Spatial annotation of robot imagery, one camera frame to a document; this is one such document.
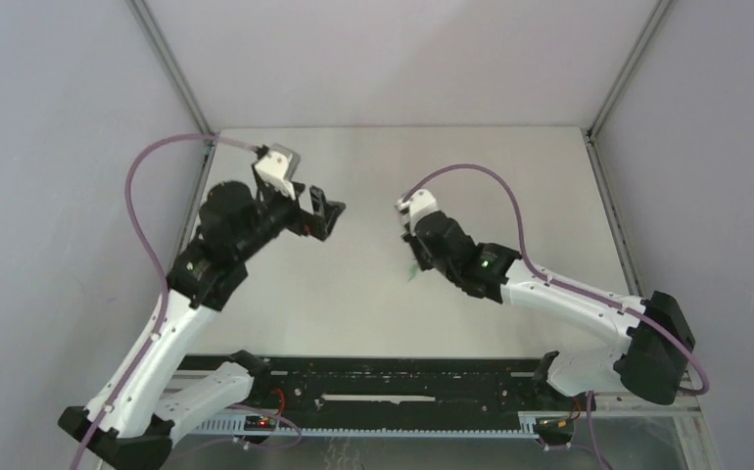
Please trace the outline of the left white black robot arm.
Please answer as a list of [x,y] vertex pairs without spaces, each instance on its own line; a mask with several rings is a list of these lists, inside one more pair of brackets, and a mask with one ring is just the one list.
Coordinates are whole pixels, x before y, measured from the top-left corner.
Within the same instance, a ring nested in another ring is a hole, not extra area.
[[114,469],[159,469],[175,445],[231,405],[260,407],[271,395],[270,366],[239,351],[208,376],[167,396],[190,346],[248,277],[247,262],[284,231],[326,240],[346,205],[295,184],[297,198],[239,181],[210,190],[193,240],[175,259],[143,332],[106,387],[85,406],[66,408],[62,430]]

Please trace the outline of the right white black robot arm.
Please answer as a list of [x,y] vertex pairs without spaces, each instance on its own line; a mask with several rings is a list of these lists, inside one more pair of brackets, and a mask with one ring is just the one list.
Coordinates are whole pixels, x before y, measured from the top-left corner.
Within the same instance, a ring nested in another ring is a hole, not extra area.
[[603,342],[590,352],[546,353],[534,373],[537,405],[555,409],[569,397],[605,388],[626,390],[660,405],[672,404],[695,347],[676,298],[594,293],[551,272],[534,274],[519,252],[476,243],[442,211],[400,212],[402,238],[422,270],[435,269],[470,297],[549,313]]

